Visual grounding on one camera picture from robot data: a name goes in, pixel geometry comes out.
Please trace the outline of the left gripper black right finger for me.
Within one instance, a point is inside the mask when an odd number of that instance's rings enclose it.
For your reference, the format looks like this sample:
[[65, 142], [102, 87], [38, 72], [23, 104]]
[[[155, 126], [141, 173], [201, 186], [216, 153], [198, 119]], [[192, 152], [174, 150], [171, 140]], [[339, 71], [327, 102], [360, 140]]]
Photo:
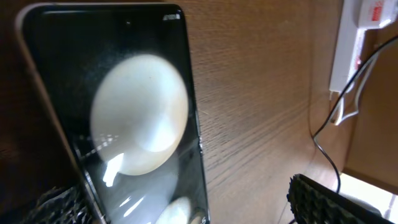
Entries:
[[298, 224], [392, 224], [302, 174], [290, 179], [287, 200]]

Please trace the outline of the black smartphone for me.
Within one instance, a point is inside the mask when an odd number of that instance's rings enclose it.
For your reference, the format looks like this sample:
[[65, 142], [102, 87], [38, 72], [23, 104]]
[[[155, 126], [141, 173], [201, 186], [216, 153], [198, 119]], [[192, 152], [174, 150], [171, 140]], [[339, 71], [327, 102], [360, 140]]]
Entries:
[[40, 2], [15, 30], [93, 223], [210, 222], [180, 6]]

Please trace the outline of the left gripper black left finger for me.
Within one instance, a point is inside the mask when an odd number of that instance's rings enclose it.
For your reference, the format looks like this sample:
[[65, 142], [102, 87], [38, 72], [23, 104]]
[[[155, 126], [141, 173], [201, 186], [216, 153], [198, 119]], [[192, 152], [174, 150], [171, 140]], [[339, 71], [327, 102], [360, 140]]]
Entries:
[[79, 187], [44, 193], [20, 224], [91, 224], [93, 216]]

